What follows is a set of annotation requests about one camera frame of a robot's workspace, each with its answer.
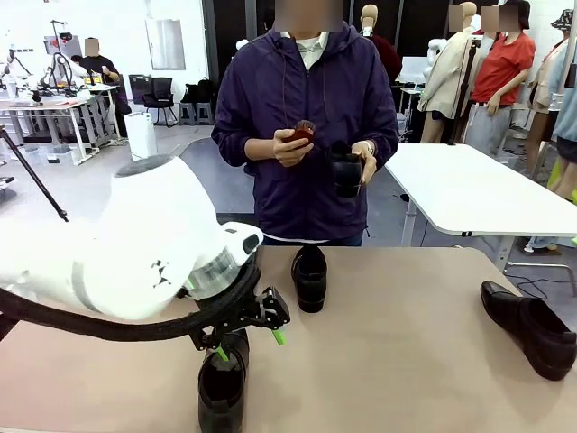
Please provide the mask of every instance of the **black shirt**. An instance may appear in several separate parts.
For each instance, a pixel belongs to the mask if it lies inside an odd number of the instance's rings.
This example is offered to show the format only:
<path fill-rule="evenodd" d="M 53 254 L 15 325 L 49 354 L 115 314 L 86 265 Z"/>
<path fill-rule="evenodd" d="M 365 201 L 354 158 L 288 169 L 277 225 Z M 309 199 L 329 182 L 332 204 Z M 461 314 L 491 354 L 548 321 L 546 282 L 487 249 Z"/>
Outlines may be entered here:
<path fill-rule="evenodd" d="M 94 72 L 101 74 L 105 83 L 112 83 L 113 80 L 102 72 L 103 66 L 106 66 L 108 69 L 110 69 L 111 72 L 114 72 L 115 74 L 118 73 L 114 63 L 104 56 L 85 57 L 80 61 L 80 66 L 86 69 L 88 72 L 93 70 Z"/>

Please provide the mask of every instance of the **purple jacket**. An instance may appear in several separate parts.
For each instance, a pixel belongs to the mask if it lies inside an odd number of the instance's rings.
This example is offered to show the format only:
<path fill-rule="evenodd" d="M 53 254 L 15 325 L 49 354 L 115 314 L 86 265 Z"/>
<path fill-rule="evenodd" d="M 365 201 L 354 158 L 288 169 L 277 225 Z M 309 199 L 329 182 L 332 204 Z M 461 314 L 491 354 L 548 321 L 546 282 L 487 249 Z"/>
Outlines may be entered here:
<path fill-rule="evenodd" d="M 307 119 L 315 148 L 297 166 L 249 161 L 249 138 L 270 139 Z M 397 151 L 397 115 L 389 79 L 373 43 L 348 24 L 331 32 L 307 71 L 294 40 L 271 31 L 242 47 L 224 74 L 212 134 L 232 166 L 254 173 L 255 214 L 264 233 L 288 239 L 337 240 L 367 227 L 367 196 L 338 198 L 326 158 L 332 143 L 377 144 L 380 169 Z"/>

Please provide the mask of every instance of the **hand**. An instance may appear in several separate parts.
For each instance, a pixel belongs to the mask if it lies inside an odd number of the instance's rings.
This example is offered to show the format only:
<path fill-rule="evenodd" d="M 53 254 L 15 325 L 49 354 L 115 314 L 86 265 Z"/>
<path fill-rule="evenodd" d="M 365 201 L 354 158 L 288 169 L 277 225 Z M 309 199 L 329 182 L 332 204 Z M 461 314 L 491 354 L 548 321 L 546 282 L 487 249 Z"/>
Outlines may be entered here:
<path fill-rule="evenodd" d="M 496 93 L 487 103 L 487 115 L 493 117 L 499 111 L 499 106 L 501 105 L 501 96 Z"/>
<path fill-rule="evenodd" d="M 353 155 L 359 155 L 364 160 L 364 171 L 362 172 L 362 184 L 368 185 L 372 176 L 377 172 L 377 159 L 372 156 L 371 149 L 367 142 L 353 144 Z"/>
<path fill-rule="evenodd" d="M 294 129 L 279 129 L 274 133 L 274 138 L 272 139 L 272 153 L 283 167 L 292 167 L 299 164 L 303 161 L 305 155 L 315 147 L 312 143 L 307 144 L 307 138 L 301 138 L 294 142 L 283 142 L 294 133 Z"/>

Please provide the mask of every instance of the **man's right hand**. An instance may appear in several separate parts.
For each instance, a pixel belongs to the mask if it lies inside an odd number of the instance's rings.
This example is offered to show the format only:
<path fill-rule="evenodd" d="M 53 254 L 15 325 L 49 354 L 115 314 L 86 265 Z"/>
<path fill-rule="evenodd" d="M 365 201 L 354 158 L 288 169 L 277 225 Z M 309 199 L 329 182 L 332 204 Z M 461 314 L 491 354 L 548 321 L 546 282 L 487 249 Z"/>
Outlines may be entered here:
<path fill-rule="evenodd" d="M 292 137 L 294 133 L 294 129 L 279 129 L 274 133 L 272 139 L 272 152 L 283 167 L 293 167 L 299 164 L 305 155 L 315 147 L 312 143 L 307 144 L 307 138 L 284 143 L 284 140 Z"/>

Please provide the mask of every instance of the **black shoe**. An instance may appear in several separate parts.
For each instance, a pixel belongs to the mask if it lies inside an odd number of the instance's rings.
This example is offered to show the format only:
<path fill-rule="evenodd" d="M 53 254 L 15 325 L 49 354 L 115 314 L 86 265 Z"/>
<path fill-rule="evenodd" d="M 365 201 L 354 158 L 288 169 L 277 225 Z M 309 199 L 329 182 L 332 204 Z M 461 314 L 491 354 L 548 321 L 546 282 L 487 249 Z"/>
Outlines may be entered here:
<path fill-rule="evenodd" d="M 198 421 L 203 433 L 239 433 L 243 424 L 244 383 L 249 368 L 249 340 L 244 329 L 224 336 L 229 361 L 207 351 L 198 374 Z"/>
<path fill-rule="evenodd" d="M 292 263 L 298 306 L 306 313 L 318 313 L 325 305 L 326 260 L 318 246 L 306 245 Z"/>
<path fill-rule="evenodd" d="M 577 335 L 540 299 L 515 296 L 492 281 L 481 285 L 483 306 L 495 323 L 517 337 L 533 368 L 560 381 L 577 356 Z"/>
<path fill-rule="evenodd" d="M 361 157 L 351 153 L 351 146 L 339 142 L 331 146 L 328 159 L 333 171 L 336 195 L 341 198 L 357 197 L 364 168 Z"/>

